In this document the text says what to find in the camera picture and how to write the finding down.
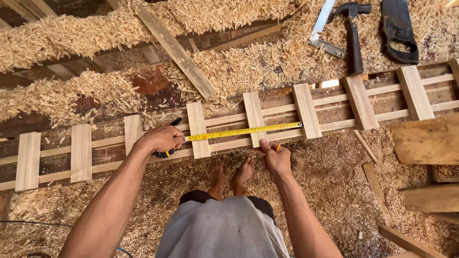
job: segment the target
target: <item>saw handle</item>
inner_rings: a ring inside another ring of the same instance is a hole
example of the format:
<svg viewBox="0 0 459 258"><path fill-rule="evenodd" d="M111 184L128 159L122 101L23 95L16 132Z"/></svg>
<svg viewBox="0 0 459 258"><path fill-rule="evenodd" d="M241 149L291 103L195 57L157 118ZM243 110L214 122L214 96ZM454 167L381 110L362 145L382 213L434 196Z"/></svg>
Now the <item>saw handle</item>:
<svg viewBox="0 0 459 258"><path fill-rule="evenodd" d="M349 56L349 75L357 75L364 72L362 54L360 53L360 42L358 40L357 25L352 16L346 18L347 31L347 53Z"/></svg>
<svg viewBox="0 0 459 258"><path fill-rule="evenodd" d="M395 25L392 17L384 16L382 24L382 51L389 59L403 64L418 64L419 50L414 39L412 28L400 28ZM391 47L391 41L400 42L410 47L410 52L401 52Z"/></svg>

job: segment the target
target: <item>sawdust floor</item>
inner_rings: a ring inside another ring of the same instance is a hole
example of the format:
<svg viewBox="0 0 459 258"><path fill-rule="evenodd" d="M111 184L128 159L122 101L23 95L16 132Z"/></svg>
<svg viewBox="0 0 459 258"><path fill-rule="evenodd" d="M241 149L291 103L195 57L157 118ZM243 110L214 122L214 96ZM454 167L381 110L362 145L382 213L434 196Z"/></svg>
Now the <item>sawdust floor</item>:
<svg viewBox="0 0 459 258"><path fill-rule="evenodd" d="M399 188L428 184L427 166L401 165L393 153L392 139L386 128L363 132L363 136L380 161L375 169L391 218L399 230L454 257L459 247L457 226L425 218L421 213L407 212L399 193ZM378 234L377 225L383 224L385 218L361 168L370 159L352 133L300 140L284 146L291 150L293 174L311 209L345 257L379 258L401 251ZM249 155L256 157L250 150L218 156L225 169L224 196L232 195L228 183ZM159 173L148 172L120 247L136 258L154 257L162 230L174 213L180 196L190 190L207 190L211 186L207 172L210 161L211 158L185 161L159 167ZM293 256L277 190L259 160L256 167L246 186L253 195L271 203ZM74 224L105 182L106 178L16 194L11 200L9 219ZM363 232L362 239L358 239L360 231ZM68 233L66 227L8 224L0 233L0 252L3 257L10 258L34 252L56 257ZM117 257L127 256L117 252Z"/></svg>

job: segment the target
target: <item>blue cable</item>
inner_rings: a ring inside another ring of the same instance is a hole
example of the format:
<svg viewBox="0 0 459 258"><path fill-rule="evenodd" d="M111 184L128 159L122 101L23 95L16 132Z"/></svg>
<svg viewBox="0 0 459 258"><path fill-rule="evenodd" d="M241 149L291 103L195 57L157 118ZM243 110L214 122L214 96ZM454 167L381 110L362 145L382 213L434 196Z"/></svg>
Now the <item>blue cable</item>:
<svg viewBox="0 0 459 258"><path fill-rule="evenodd" d="M41 225L50 225L50 226L66 226L66 227L73 227L67 224L59 224L59 223L46 223L46 222L37 222L37 221L25 221L25 220L0 220L0 223L31 223L31 224L41 224ZM119 251L129 255L129 258L134 258L130 253L118 247Z"/></svg>

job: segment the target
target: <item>man's right hand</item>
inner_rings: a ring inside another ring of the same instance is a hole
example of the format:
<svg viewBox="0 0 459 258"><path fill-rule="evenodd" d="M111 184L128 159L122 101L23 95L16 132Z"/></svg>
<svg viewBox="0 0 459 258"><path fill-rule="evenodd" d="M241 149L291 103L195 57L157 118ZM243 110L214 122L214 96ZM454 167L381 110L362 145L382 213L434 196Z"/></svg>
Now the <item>man's right hand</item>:
<svg viewBox="0 0 459 258"><path fill-rule="evenodd" d="M260 140L260 146L261 150L256 149L255 151L264 154L263 162L270 171L269 177L271 181L277 184L279 180L292 177L290 169L290 150L281 146L280 149L276 151L277 143L269 143L266 139Z"/></svg>

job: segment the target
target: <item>yellow measuring tape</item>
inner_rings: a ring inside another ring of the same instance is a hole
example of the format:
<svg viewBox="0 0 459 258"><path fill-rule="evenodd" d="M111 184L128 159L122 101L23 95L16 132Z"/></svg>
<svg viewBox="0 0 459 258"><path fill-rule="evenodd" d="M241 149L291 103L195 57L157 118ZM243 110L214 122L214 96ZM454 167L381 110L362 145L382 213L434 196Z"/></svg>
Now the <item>yellow measuring tape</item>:
<svg viewBox="0 0 459 258"><path fill-rule="evenodd" d="M262 126L262 127L232 130L232 131L218 132L218 133L211 133L211 134L192 135L192 136L188 136L188 141L205 140L205 139L210 139L210 138L219 138L219 137L226 137L226 136L232 136L232 135L246 135L246 134L252 134L252 133L274 131L274 130L281 130L281 129L288 129L288 128L297 128L297 127L303 127L303 122L283 123L283 124L277 124L277 125L267 125L267 126Z"/></svg>

